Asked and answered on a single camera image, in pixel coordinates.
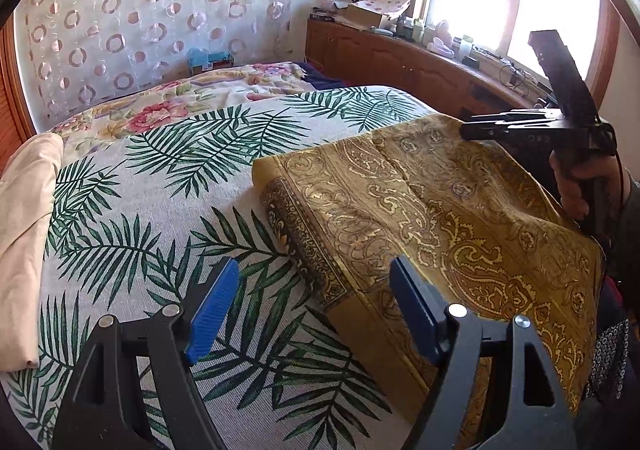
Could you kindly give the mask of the person's right hand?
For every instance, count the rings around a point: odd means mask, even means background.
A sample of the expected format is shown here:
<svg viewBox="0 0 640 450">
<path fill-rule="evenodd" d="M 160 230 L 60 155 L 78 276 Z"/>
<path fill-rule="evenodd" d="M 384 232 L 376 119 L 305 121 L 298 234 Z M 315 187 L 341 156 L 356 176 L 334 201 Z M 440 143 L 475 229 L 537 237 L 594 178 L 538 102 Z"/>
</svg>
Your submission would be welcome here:
<svg viewBox="0 0 640 450">
<path fill-rule="evenodd" d="M 590 212 L 590 201 L 584 192 L 587 183 L 600 181 L 604 184 L 606 216 L 619 219 L 631 192 L 637 187 L 631 174 L 622 168 L 617 157 L 592 155 L 588 160 L 573 165 L 563 163 L 558 154 L 550 155 L 561 204 L 574 221 L 585 219 Z"/>
</svg>

